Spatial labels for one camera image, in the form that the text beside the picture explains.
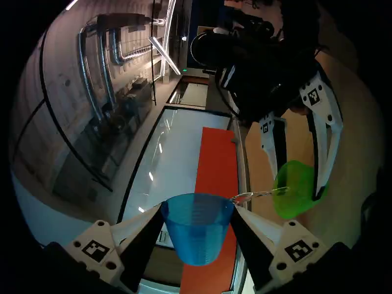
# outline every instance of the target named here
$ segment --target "fluorescent light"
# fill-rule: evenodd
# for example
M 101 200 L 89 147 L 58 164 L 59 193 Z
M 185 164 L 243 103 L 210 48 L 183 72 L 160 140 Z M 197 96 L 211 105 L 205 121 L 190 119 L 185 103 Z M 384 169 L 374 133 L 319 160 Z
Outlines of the fluorescent light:
M 73 0 L 70 4 L 68 4 L 67 7 L 65 7 L 65 10 L 70 10 L 71 7 L 77 2 L 77 0 Z
M 170 101 L 169 101 L 169 103 L 172 103 L 173 102 L 173 99 L 174 99 L 174 97 L 177 95 L 177 91 L 175 91 L 174 93 L 173 93 L 173 95 L 171 96 L 171 98 L 170 98 Z
M 168 12 L 166 14 L 165 33 L 163 35 L 163 48 L 165 51 L 167 51 L 169 49 L 170 26 L 172 24 L 174 7 L 175 7 L 175 0 L 169 0 Z M 165 75 L 165 69 L 166 69 L 166 61 L 162 60 L 162 62 L 161 62 L 161 76 Z
M 151 44 L 153 44 L 153 46 L 159 51 L 159 53 L 161 53 L 162 58 L 166 59 L 166 61 L 168 62 L 168 64 L 170 65 L 170 67 L 174 70 L 174 72 L 177 75 L 181 75 L 180 70 L 178 69 L 178 67 L 174 64 L 174 62 L 172 61 L 172 59 L 170 58 L 170 56 L 166 53 L 166 50 L 163 49 L 162 45 L 158 42 L 158 40 L 155 37 L 148 37 L 149 41 L 151 42 Z

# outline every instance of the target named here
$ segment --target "metal pipe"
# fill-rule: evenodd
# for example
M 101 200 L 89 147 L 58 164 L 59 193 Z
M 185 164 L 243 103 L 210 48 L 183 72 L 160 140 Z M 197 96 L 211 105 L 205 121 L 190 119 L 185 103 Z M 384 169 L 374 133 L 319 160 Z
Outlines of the metal pipe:
M 152 24 L 156 26 L 165 26 L 166 20 L 165 19 L 152 19 Z
M 147 45 L 136 50 L 131 51 L 127 55 L 123 55 L 121 47 L 121 29 L 114 29 L 110 31 L 110 43 L 112 48 L 112 61 L 116 65 L 123 65 L 125 62 L 131 61 L 134 58 L 140 57 L 151 51 L 151 46 Z
M 105 85 L 105 91 L 109 98 L 109 102 L 112 105 L 112 109 L 117 108 L 116 96 L 114 95 L 112 78 L 109 71 L 109 63 L 107 58 L 106 50 L 106 31 L 98 32 L 98 54 L 99 54 L 99 65 L 101 68 L 101 75 L 103 83 Z
M 96 23 L 87 24 L 84 28 L 82 28 L 77 36 L 77 49 L 78 49 L 78 57 L 79 57 L 79 65 L 80 65 L 80 73 L 82 75 L 82 80 L 84 84 L 84 89 L 86 91 L 86 95 L 91 103 L 93 111 L 101 122 L 103 120 L 103 113 L 98 104 L 97 98 L 94 93 L 93 84 L 91 82 L 91 75 L 88 66 L 87 56 L 86 56 L 86 37 L 87 32 L 96 28 Z

